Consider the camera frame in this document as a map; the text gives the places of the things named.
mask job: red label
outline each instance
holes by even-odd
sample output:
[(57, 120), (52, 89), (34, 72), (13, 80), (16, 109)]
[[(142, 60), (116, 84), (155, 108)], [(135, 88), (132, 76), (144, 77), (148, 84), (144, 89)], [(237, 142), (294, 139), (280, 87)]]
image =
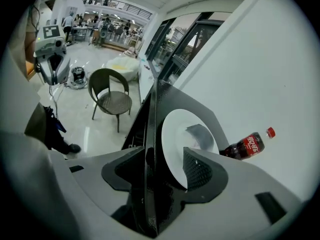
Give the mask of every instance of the red label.
[(253, 156), (260, 152), (259, 145), (257, 143), (256, 137), (249, 135), (243, 140), (246, 152), (249, 156)]

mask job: gray shirt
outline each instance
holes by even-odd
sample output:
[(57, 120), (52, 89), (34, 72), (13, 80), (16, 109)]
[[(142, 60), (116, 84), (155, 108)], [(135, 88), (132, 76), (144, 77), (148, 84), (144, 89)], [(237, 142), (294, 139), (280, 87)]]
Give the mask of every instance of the gray shirt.
[(64, 21), (63, 21), (64, 24), (62, 24), (62, 25), (64, 25), (64, 27), (72, 27), (73, 21), (74, 21), (74, 18), (71, 15), (69, 15), (68, 17), (66, 17), (64, 19)]

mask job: coca-cola bottle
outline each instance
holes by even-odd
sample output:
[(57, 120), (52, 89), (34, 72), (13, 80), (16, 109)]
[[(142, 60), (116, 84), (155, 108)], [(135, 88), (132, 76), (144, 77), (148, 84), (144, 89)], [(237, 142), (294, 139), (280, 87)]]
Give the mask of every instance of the coca-cola bottle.
[(274, 136), (276, 136), (275, 130), (270, 127), (264, 134), (254, 132), (238, 143), (228, 146), (225, 150), (219, 151), (219, 153), (220, 155), (238, 160), (247, 159), (263, 151), (266, 142)]

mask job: white bean bag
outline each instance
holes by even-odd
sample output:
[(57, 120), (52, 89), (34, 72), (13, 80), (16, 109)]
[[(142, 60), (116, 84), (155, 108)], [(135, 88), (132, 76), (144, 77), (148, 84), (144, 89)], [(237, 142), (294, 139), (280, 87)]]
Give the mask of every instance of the white bean bag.
[[(128, 82), (134, 79), (138, 73), (139, 61), (128, 56), (116, 57), (109, 60), (105, 67), (120, 73)], [(119, 82), (116, 78), (110, 77), (112, 80)]]

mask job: shoe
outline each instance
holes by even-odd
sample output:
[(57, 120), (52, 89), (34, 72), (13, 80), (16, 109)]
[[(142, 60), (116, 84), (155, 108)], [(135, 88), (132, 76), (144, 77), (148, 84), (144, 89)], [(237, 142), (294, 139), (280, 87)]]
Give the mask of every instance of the shoe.
[(70, 148), (69, 153), (79, 153), (81, 151), (81, 147), (77, 144), (70, 144), (69, 148)]

